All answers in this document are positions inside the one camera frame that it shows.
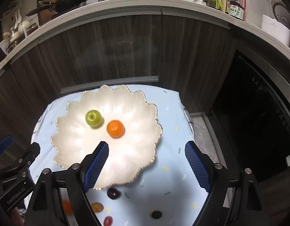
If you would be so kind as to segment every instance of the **wok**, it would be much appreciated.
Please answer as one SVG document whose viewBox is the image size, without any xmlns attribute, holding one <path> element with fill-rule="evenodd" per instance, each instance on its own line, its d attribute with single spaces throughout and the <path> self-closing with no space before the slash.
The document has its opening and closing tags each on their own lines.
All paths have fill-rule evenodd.
<svg viewBox="0 0 290 226">
<path fill-rule="evenodd" d="M 33 14 L 39 13 L 46 9 L 51 9 L 51 10 L 56 11 L 57 13 L 60 13 L 86 1 L 87 0 L 58 0 L 57 2 L 40 1 L 39 4 L 46 4 L 46 5 L 43 7 L 39 7 L 39 8 L 31 10 L 30 12 L 26 14 L 26 16 L 31 16 Z"/>
</svg>

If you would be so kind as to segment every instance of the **green apple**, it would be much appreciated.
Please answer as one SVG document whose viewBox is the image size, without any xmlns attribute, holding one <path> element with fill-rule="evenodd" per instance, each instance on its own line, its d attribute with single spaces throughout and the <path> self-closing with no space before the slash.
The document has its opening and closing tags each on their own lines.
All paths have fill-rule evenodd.
<svg viewBox="0 0 290 226">
<path fill-rule="evenodd" d="M 97 127 L 101 123 L 102 116 L 99 111 L 91 110 L 85 115 L 85 121 L 91 127 Z"/>
</svg>

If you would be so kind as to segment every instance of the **white scalloped bowl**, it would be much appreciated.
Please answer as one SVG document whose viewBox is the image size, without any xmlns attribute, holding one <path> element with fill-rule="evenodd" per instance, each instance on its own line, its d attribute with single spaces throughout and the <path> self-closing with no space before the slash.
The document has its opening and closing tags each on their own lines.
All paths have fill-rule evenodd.
<svg viewBox="0 0 290 226">
<path fill-rule="evenodd" d="M 104 118 L 99 128 L 85 121 L 89 110 L 98 110 Z M 125 133 L 114 139 L 106 131 L 111 120 L 120 120 Z M 57 133 L 51 142 L 57 150 L 54 161 L 62 168 L 80 163 L 100 143 L 109 145 L 109 156 L 98 177 L 95 189 L 134 181 L 139 172 L 156 157 L 162 127 L 157 122 L 157 108 L 146 102 L 141 91 L 130 92 L 127 86 L 117 89 L 103 85 L 97 92 L 87 91 L 79 101 L 69 102 L 65 116 L 56 120 Z"/>
</svg>

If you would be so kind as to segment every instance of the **dark wood cabinet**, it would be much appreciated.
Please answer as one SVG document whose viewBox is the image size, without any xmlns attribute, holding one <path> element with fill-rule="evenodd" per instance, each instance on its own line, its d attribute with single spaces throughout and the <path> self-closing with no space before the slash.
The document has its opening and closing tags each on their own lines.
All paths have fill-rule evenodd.
<svg viewBox="0 0 290 226">
<path fill-rule="evenodd" d="M 38 118 L 64 87 L 158 75 L 159 86 L 179 92 L 189 112 L 209 111 L 235 45 L 229 29 L 165 15 L 103 19 L 39 43 L 0 77 L 0 140 L 15 138 L 1 165 L 30 144 Z"/>
</svg>

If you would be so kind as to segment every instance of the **table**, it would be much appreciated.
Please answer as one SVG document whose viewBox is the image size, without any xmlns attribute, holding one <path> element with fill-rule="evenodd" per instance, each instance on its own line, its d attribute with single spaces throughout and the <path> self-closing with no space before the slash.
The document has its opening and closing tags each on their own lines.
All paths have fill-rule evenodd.
<svg viewBox="0 0 290 226">
<path fill-rule="evenodd" d="M 90 204 L 99 202 L 104 210 L 97 213 L 101 224 L 106 216 L 113 218 L 113 225 L 158 226 L 192 225 L 198 216 L 208 193 L 199 186 L 185 157 L 185 144 L 194 140 L 187 116 L 179 98 L 179 93 L 155 86 L 127 85 L 130 91 L 144 92 L 148 103 L 158 109 L 158 122 L 163 134 L 157 144 L 157 159 L 140 172 L 138 178 L 129 185 L 115 186 L 122 196 L 117 200 L 107 197 L 106 190 L 89 190 Z M 78 101 L 82 92 L 61 97 L 48 105 L 34 129 L 31 142 L 40 145 L 40 154 L 30 166 L 34 182 L 41 171 L 49 167 L 52 171 L 63 170 L 55 164 L 56 149 L 50 138 L 56 133 L 56 118 L 66 113 L 69 101 Z M 61 189 L 62 197 L 69 200 L 66 189 Z M 31 194 L 25 199 L 27 207 Z M 150 213 L 159 210 L 160 219 L 153 219 Z M 68 216 L 69 223 L 77 226 L 75 217 Z"/>
</svg>

